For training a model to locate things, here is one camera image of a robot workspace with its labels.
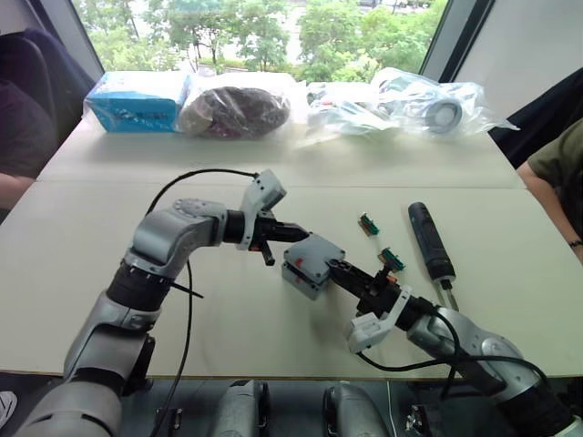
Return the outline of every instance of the window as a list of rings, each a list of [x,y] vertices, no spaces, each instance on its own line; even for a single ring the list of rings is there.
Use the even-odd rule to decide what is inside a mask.
[[[106,70],[418,72],[447,0],[72,0]]]

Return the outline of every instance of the table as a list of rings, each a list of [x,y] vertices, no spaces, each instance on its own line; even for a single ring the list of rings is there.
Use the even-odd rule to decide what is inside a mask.
[[[282,179],[288,187],[287,180]],[[60,372],[66,351],[97,294],[111,281],[159,184],[112,181],[36,183],[0,227],[0,370]],[[180,186],[163,198],[197,197],[236,208],[244,187]],[[458,274],[460,309],[482,328],[511,339],[550,376],[583,374],[580,311],[583,269],[535,199],[523,189],[296,187],[274,210],[346,249],[374,273],[391,246],[407,265],[414,294],[438,301],[408,224],[407,206],[432,211]],[[381,230],[367,238],[356,219],[369,212]],[[278,262],[285,244],[273,244]],[[232,245],[192,257],[191,377],[382,378],[351,355],[342,332],[356,300],[331,287],[315,302],[284,282],[279,267]],[[173,375],[186,325],[186,296],[172,291],[153,335],[149,372]],[[427,359],[394,331],[370,356],[387,365]],[[446,368],[391,377],[444,377]]]
[[[193,168],[224,167],[271,168],[288,188],[524,187],[487,134],[438,142],[391,133],[301,147],[285,135],[262,141],[195,140],[179,134],[108,134],[96,123],[84,118],[38,180],[166,183]],[[190,183],[246,184],[222,175]]]

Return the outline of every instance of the screwdriver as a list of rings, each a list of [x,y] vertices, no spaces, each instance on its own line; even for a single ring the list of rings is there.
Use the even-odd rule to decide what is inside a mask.
[[[417,238],[417,244],[423,255],[429,277],[445,291],[452,308],[459,311],[452,292],[452,282],[455,279],[454,266],[447,256],[444,243],[442,243],[437,233],[429,210],[424,203],[415,202],[409,206],[408,211],[411,226]]]

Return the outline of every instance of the blue box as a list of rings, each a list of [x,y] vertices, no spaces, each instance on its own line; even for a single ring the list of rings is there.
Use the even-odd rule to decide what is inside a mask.
[[[172,132],[189,92],[179,71],[111,71],[85,101],[108,132]]]

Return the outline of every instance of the green shirt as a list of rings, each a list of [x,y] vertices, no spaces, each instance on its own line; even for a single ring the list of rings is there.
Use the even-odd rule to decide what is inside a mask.
[[[583,237],[583,118],[532,154],[528,164],[557,189],[565,215]]]

